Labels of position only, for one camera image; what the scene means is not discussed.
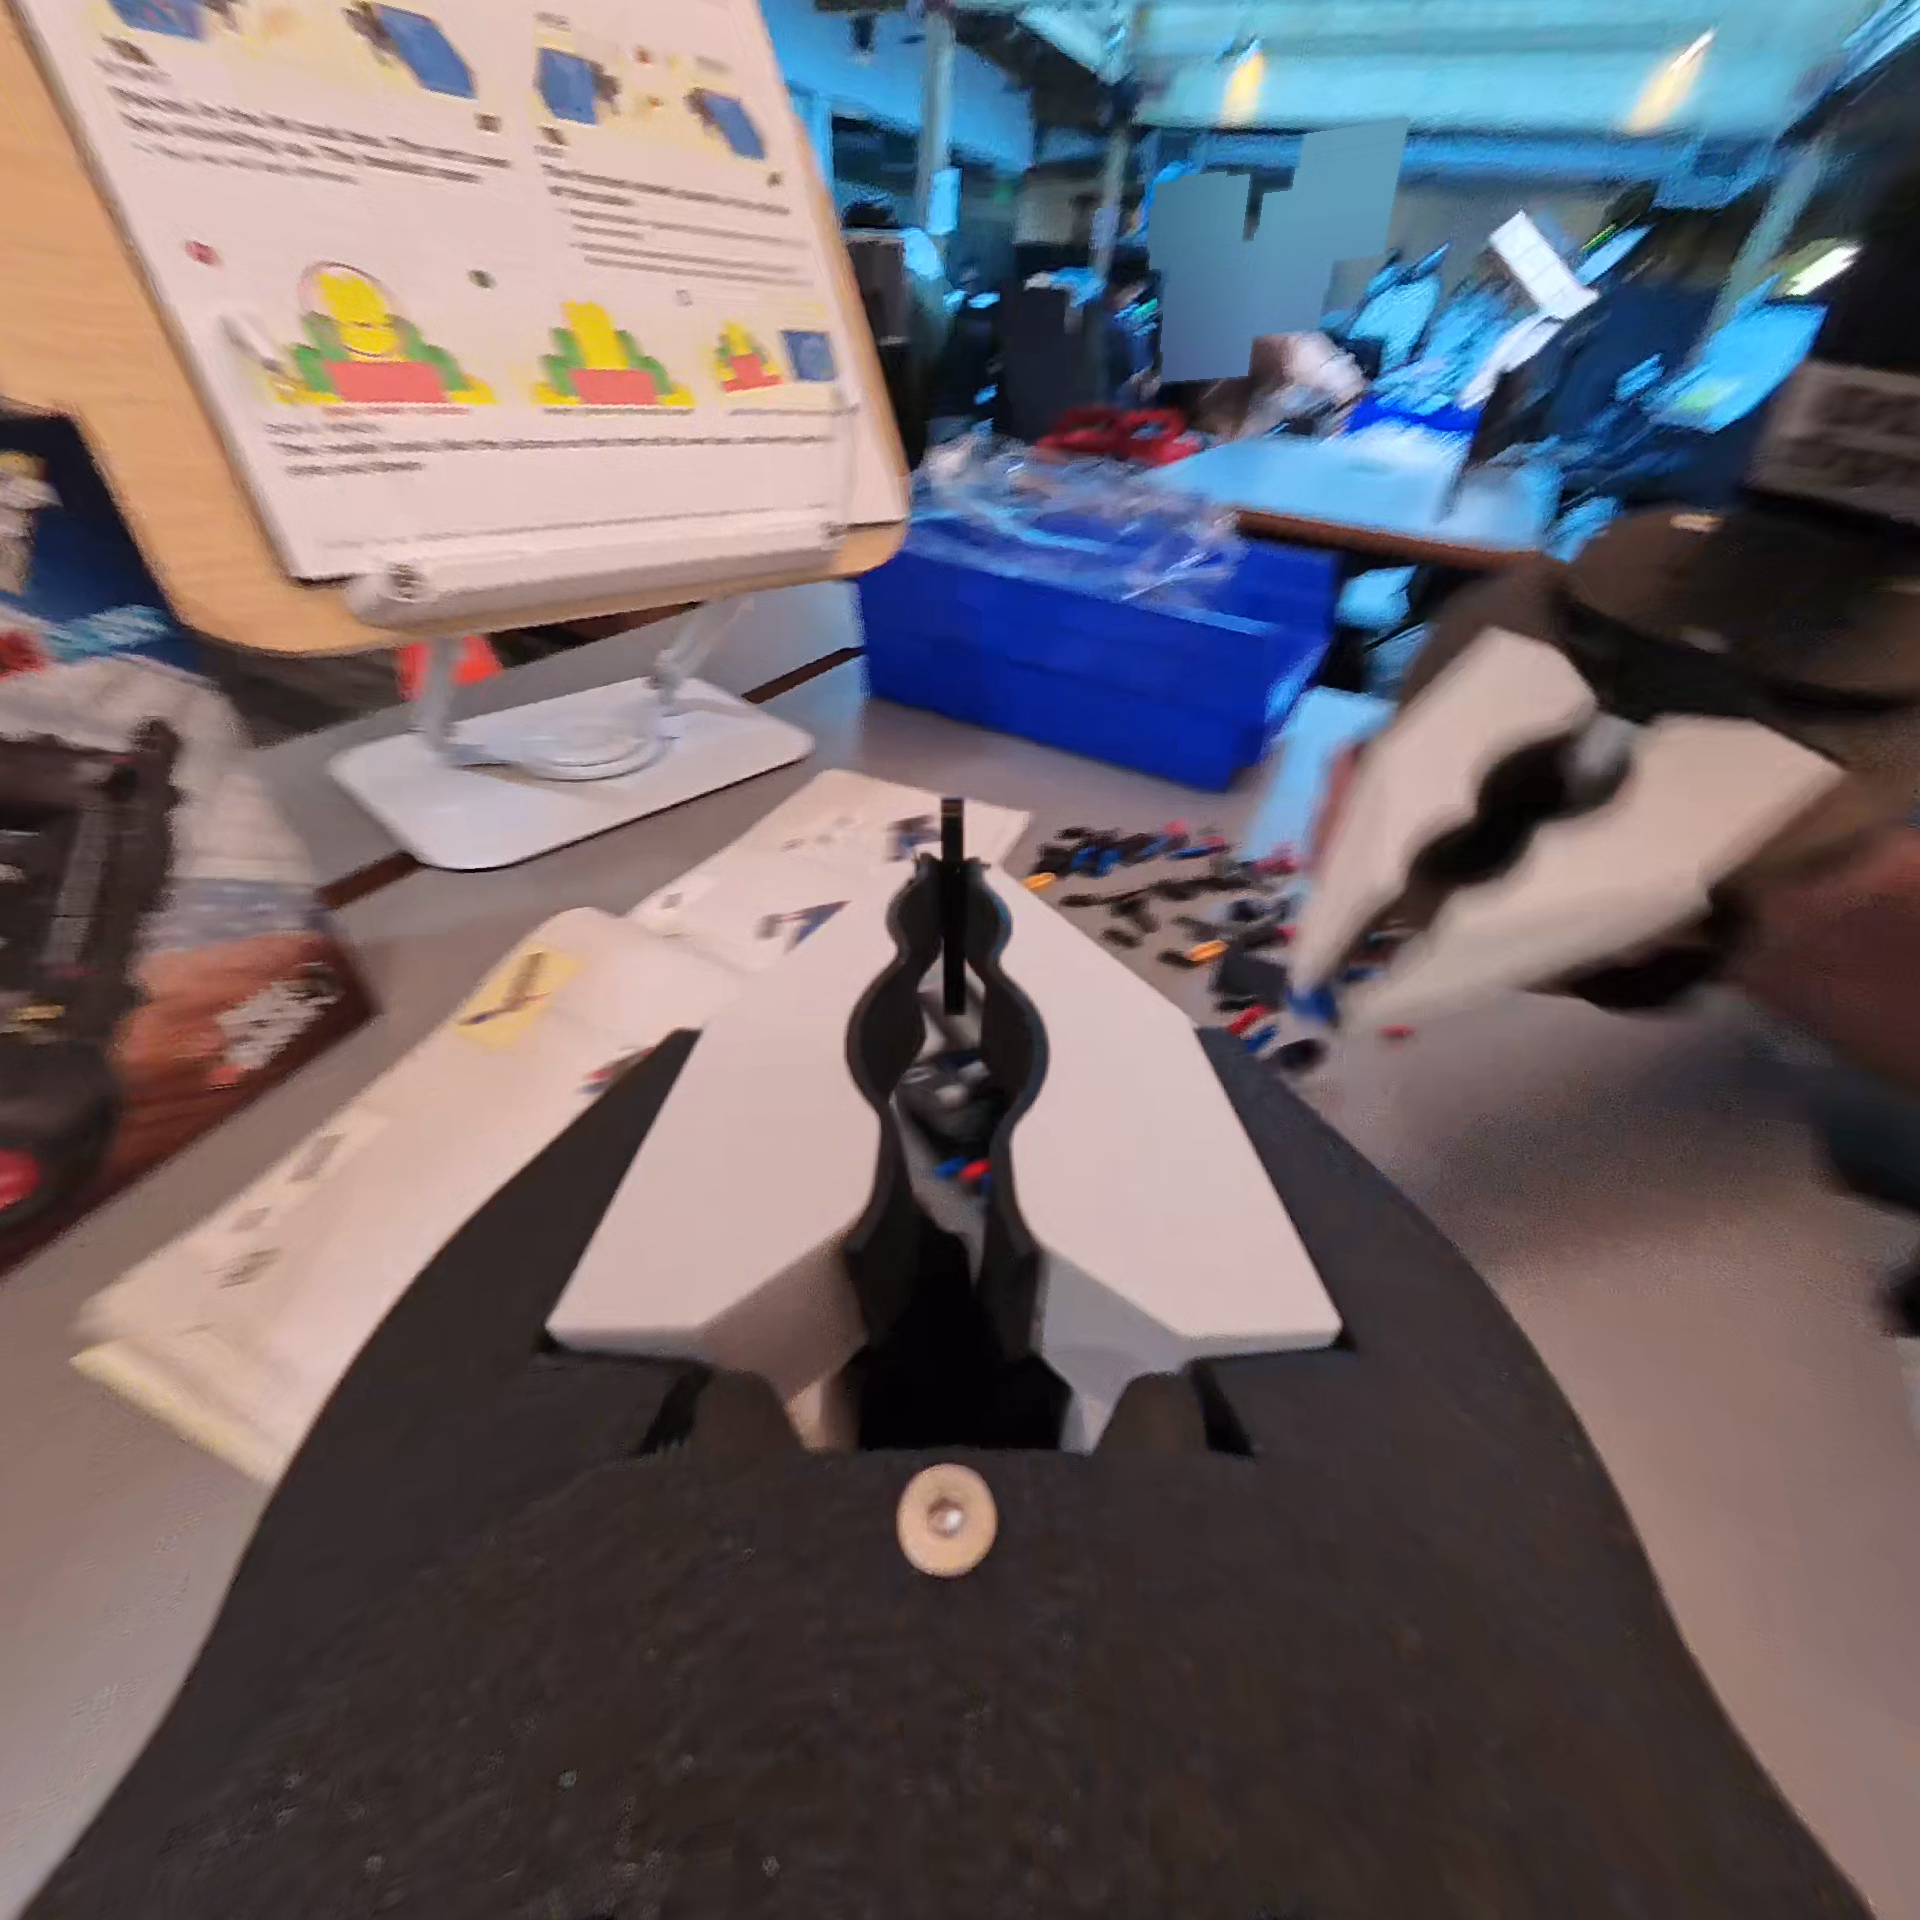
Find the white paper card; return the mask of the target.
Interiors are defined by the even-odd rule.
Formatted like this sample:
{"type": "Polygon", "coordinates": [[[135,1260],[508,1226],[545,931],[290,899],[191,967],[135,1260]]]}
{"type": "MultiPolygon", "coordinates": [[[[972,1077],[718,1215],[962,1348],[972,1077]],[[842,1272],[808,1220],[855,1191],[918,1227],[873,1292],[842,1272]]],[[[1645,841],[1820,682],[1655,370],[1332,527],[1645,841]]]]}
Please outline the white paper card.
{"type": "Polygon", "coordinates": [[[1521,208],[1487,234],[1485,253],[1516,320],[1565,324],[1588,313],[1600,300],[1521,208]]]}

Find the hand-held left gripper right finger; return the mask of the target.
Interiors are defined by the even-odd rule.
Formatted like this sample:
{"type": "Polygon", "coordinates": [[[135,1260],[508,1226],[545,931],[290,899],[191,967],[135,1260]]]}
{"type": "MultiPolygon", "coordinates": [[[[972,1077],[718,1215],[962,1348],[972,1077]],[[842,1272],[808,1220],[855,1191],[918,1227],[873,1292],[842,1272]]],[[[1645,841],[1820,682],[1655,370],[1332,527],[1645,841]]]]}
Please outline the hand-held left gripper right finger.
{"type": "Polygon", "coordinates": [[[1029,1336],[1068,1389],[1062,1448],[1092,1450],[1137,1379],[1332,1348],[1338,1312],[1197,1027],[1010,876],[981,881],[999,979],[1039,1023],[992,1197],[1037,1243],[1029,1336]]]}

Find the wooden document stand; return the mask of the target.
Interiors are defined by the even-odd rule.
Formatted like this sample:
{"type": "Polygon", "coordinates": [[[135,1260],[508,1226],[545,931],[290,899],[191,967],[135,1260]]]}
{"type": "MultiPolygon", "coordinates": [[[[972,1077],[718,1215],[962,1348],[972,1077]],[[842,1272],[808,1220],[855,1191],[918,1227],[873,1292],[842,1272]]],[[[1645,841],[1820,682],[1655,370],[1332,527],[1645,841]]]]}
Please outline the wooden document stand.
{"type": "Polygon", "coordinates": [[[397,849],[430,868],[495,871],[808,754],[804,732],[709,685],[698,661],[742,595],[855,579],[905,539],[910,477],[850,266],[847,313],[905,475],[897,528],[775,517],[706,535],[549,530],[300,583],[277,563],[15,4],[4,28],[4,400],[81,432],[190,629],[271,656],[471,634],[505,666],[471,688],[441,666],[407,732],[332,761],[397,849]]]}

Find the printed instruction sheet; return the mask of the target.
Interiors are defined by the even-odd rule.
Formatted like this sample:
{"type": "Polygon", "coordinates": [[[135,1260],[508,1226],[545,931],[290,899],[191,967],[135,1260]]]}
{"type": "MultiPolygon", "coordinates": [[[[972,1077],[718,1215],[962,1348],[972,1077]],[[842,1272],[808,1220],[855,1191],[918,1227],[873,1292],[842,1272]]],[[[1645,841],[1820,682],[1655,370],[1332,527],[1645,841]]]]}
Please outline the printed instruction sheet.
{"type": "Polygon", "coordinates": [[[905,471],[757,4],[15,4],[282,572],[905,471]]]}

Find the pile of small lego pieces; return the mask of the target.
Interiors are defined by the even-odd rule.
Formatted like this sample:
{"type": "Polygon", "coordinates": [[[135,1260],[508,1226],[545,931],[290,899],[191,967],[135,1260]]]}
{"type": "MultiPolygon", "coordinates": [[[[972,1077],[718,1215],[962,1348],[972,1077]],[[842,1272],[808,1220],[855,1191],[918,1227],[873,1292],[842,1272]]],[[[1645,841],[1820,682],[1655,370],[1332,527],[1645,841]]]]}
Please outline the pile of small lego pieces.
{"type": "Polygon", "coordinates": [[[1241,856],[1215,828],[1065,828],[1020,871],[1023,890],[1143,975],[1189,1018],[1292,1082],[1332,1065],[1336,1023],[1292,987],[1305,908],[1294,849],[1241,856]]]}

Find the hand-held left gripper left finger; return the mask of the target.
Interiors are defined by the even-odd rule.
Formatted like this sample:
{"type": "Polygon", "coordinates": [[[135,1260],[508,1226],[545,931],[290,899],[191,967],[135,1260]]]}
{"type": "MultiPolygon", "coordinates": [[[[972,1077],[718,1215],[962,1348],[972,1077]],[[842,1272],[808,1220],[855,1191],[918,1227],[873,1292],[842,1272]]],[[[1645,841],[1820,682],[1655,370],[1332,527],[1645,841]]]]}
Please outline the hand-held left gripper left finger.
{"type": "Polygon", "coordinates": [[[762,1381],[806,1444],[836,1379],[901,1312],[847,1274],[902,1173],[896,1092],[928,1042],[935,867],[868,882],[696,1033],[552,1309],[566,1354],[762,1381]]]}

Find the clear plastic bags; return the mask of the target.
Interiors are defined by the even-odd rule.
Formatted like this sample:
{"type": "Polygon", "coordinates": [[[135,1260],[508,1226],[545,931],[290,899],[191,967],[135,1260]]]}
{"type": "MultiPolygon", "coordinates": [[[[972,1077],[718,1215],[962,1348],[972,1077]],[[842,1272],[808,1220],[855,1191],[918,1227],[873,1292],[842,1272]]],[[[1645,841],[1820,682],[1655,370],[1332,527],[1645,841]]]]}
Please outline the clear plastic bags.
{"type": "Polygon", "coordinates": [[[967,435],[924,458],[901,554],[1118,603],[1222,608],[1249,546],[1226,513],[1140,468],[967,435]]]}

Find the lego truck set box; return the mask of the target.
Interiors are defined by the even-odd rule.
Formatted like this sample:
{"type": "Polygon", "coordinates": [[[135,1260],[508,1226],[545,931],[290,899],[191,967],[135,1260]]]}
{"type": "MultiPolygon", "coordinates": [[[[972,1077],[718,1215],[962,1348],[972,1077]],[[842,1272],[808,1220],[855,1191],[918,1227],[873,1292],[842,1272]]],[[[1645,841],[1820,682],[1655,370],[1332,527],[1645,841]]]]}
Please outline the lego truck set box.
{"type": "Polygon", "coordinates": [[[372,1005],[77,428],[2,428],[2,1269],[372,1005]]]}

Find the blue plastic bin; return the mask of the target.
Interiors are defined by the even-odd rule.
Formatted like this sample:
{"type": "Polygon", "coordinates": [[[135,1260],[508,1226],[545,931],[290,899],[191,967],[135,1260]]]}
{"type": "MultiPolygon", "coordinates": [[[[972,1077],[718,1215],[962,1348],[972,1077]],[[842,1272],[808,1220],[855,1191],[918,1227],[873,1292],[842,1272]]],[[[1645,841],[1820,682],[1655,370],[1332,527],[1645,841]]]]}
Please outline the blue plastic bin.
{"type": "Polygon", "coordinates": [[[855,599],[873,697],[1220,793],[1317,680],[1336,591],[1306,546],[935,513],[855,599]]]}

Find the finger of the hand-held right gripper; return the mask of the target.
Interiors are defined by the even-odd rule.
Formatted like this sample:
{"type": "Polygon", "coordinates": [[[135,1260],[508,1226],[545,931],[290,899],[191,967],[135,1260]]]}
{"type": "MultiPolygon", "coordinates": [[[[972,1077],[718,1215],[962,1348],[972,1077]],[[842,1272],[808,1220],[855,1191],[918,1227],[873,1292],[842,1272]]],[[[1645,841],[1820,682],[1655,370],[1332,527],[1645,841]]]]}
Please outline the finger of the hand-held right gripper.
{"type": "Polygon", "coordinates": [[[1636,723],[1544,640],[1484,629],[1360,747],[1312,858],[1295,963],[1376,936],[1437,944],[1520,876],[1540,835],[1614,803],[1636,723]]]}
{"type": "Polygon", "coordinates": [[[1842,781],[1832,760],[1768,729],[1666,719],[1632,749],[1606,803],[1540,823],[1498,876],[1454,890],[1349,995],[1351,1015],[1421,1024],[1661,944],[1842,781]]]}

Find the red object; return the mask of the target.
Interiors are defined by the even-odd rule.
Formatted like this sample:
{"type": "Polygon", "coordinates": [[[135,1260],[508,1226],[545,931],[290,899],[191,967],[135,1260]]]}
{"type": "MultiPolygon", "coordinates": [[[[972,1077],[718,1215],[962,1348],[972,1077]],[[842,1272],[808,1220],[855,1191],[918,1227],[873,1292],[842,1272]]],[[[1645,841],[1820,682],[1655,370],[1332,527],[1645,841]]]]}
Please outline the red object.
{"type": "Polygon", "coordinates": [[[1037,448],[1076,460],[1161,468],[1207,450],[1175,408],[1086,402],[1061,411],[1037,436],[1037,448]]]}

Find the background wooden-edged table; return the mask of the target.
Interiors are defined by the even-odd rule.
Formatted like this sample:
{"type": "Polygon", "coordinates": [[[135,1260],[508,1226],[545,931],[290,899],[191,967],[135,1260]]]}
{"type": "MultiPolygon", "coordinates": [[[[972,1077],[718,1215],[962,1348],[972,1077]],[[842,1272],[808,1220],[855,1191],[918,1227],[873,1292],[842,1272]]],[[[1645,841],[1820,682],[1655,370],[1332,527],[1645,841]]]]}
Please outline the background wooden-edged table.
{"type": "Polygon", "coordinates": [[[1349,440],[1220,443],[1144,477],[1224,513],[1241,538],[1466,573],[1544,549],[1560,489],[1543,465],[1396,465],[1349,440]]]}

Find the open instruction booklet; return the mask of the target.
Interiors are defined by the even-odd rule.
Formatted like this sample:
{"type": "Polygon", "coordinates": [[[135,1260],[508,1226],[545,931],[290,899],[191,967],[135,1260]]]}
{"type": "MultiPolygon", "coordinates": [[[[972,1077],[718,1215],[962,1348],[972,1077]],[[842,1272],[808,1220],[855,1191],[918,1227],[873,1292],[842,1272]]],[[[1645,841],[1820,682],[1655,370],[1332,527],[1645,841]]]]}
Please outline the open instruction booklet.
{"type": "Polygon", "coordinates": [[[629,915],[525,933],[394,1068],[80,1312],[70,1369],[274,1487],[439,1248],[649,1050],[937,849],[940,801],[808,780],[629,915]]]}

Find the person's right hand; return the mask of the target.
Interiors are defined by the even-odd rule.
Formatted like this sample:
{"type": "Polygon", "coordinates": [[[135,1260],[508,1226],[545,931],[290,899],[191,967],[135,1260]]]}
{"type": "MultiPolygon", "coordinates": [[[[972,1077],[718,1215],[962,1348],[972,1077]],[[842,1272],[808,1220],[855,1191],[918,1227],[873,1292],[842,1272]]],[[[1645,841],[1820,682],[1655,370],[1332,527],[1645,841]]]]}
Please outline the person's right hand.
{"type": "Polygon", "coordinates": [[[1844,1063],[1918,1091],[1918,831],[1760,895],[1730,979],[1844,1063]]]}

